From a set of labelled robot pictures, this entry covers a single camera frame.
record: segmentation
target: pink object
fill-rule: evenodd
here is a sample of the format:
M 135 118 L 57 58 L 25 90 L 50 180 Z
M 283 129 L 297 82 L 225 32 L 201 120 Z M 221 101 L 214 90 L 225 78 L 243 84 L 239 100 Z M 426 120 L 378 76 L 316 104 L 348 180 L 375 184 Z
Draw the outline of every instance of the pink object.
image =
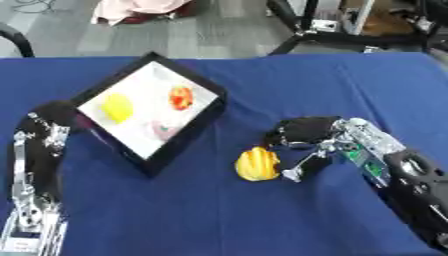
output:
M 158 121 L 152 121 L 151 128 L 157 135 L 157 137 L 159 137 L 159 139 L 167 141 L 172 136 L 174 136 L 182 127 L 165 127 Z
M 91 22 L 98 23 L 99 18 L 104 18 L 113 26 L 134 12 L 148 14 L 169 13 L 191 0 L 100 0 L 93 12 Z

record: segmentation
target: chair leg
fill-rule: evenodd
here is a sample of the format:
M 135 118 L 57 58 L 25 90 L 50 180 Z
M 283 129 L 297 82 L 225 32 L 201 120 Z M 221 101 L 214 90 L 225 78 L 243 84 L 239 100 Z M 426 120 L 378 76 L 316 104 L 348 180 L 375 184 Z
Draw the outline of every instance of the chair leg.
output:
M 13 42 L 14 45 L 19 48 L 19 51 L 23 57 L 34 57 L 34 52 L 31 48 L 30 42 L 22 33 L 17 31 L 16 29 L 4 23 L 0 23 L 0 37 L 4 37 Z
M 286 54 L 292 51 L 304 38 L 298 35 L 291 36 L 288 40 L 283 42 L 280 46 L 275 48 L 274 51 L 268 54 L 268 56 Z
M 448 41 L 442 41 L 440 43 L 434 44 L 432 45 L 432 48 L 448 53 Z
M 294 13 L 291 5 L 286 0 L 268 0 L 268 10 L 277 16 L 292 32 L 297 31 L 299 17 Z

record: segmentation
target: pink cloth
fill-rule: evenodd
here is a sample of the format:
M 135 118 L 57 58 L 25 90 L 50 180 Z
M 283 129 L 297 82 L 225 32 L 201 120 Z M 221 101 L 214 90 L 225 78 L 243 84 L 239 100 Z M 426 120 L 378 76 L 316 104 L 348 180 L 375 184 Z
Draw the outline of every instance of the pink cloth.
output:
M 176 10 L 191 0 L 101 0 L 95 8 L 92 23 L 98 23 L 98 18 L 108 20 L 109 25 L 115 25 L 132 16 L 133 12 L 162 14 Z

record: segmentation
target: toy fruit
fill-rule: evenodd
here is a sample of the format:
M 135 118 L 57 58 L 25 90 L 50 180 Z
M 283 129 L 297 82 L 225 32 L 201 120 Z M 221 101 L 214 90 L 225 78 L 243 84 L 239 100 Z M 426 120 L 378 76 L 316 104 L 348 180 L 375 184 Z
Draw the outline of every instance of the toy fruit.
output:
M 173 135 L 175 135 L 179 130 L 180 126 L 167 126 L 159 121 L 152 121 L 147 125 L 146 129 L 152 129 L 152 131 L 157 135 L 157 137 L 163 141 L 169 140 Z
M 106 97 L 101 105 L 104 113 L 117 124 L 126 121 L 133 114 L 131 101 L 123 94 L 114 93 Z
M 176 110 L 184 110 L 193 104 L 193 93 L 185 86 L 174 87 L 169 97 L 171 106 Z
M 279 173 L 275 165 L 280 163 L 274 152 L 269 152 L 262 147 L 243 152 L 235 163 L 238 175 L 249 181 L 272 180 Z

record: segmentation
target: gray floor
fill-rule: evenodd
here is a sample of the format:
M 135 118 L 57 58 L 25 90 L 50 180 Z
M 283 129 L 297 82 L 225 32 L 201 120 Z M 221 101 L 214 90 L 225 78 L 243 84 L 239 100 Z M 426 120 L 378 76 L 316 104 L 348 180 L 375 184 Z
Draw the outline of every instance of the gray floor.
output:
M 156 51 L 171 58 L 245 58 L 266 55 L 290 35 L 276 18 L 265 16 L 265 0 L 195 0 L 198 15 L 194 17 L 115 27 L 90 24 L 98 0 L 55 0 L 56 11 L 44 14 L 14 12 L 13 1 L 0 0 L 0 21 L 25 33 L 41 57 L 135 56 Z M 355 50 L 307 44 L 295 51 Z M 14 56 L 12 44 L 0 40 L 0 57 Z M 445 54 L 438 56 L 448 63 Z

